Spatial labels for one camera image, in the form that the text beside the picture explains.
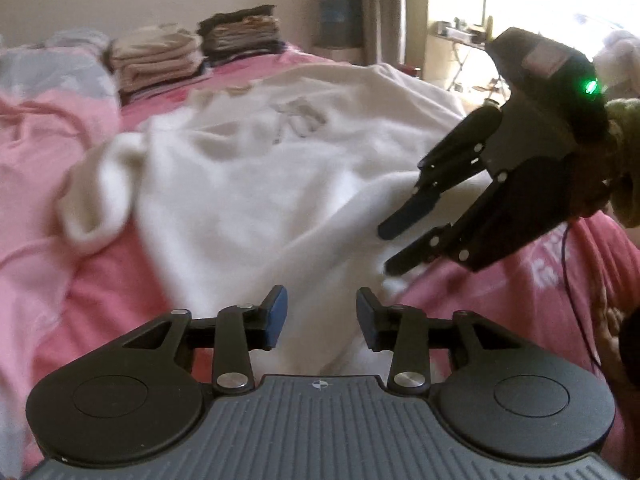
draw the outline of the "green led light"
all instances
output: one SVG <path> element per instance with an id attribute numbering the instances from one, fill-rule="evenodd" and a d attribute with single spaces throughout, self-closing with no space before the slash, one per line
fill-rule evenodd
<path id="1" fill-rule="evenodd" d="M 587 94 L 593 94 L 598 89 L 598 82 L 596 80 L 589 81 L 587 86 L 584 87 L 584 91 Z"/>

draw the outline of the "ribbed surface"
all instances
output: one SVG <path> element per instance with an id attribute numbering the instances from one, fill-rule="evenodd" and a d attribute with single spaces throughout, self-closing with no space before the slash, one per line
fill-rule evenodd
<path id="1" fill-rule="evenodd" d="M 375 378 L 267 377 L 214 403 L 192 437 L 144 464 L 82 470 L 47 462 L 29 480 L 604 480 L 595 457 L 553 468 L 511 466 L 466 449 L 422 400 Z"/>

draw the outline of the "white print on pink fabric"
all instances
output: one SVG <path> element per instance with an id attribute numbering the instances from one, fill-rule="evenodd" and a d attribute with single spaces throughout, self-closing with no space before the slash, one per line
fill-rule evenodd
<path id="1" fill-rule="evenodd" d="M 546 254 L 542 257 L 536 258 L 531 263 L 531 276 L 534 283 L 540 289 L 546 289 L 550 286 L 558 286 L 560 283 L 560 274 L 562 272 L 559 264 L 562 259 L 562 235 L 566 229 L 565 224 L 561 224 L 548 234 L 540 238 L 539 244 L 536 244 L 536 250 L 538 248 L 545 251 Z M 569 248 L 565 248 L 565 256 L 568 260 L 570 257 Z M 551 256 L 555 265 L 550 264 L 547 259 Z"/>

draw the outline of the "black round object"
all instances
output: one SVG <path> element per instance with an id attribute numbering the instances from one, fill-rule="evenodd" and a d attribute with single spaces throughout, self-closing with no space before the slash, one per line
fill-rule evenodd
<path id="1" fill-rule="evenodd" d="M 138 462 L 197 423 L 200 386 L 166 354 L 96 352 L 47 376 L 28 398 L 27 418 L 46 455 L 85 467 Z"/>
<path id="2" fill-rule="evenodd" d="M 640 308 L 622 322 L 618 342 L 626 375 L 635 386 L 640 386 Z"/>
<path id="3" fill-rule="evenodd" d="M 434 401 L 464 440 L 522 462 L 557 462 L 597 448 L 615 415 L 606 383 L 537 347 L 481 352 Z"/>

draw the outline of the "curtain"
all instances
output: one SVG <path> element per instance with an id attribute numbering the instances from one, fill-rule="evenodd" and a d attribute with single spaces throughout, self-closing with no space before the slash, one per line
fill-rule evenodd
<path id="1" fill-rule="evenodd" d="M 367 64 L 404 63 L 406 0 L 362 0 Z"/>

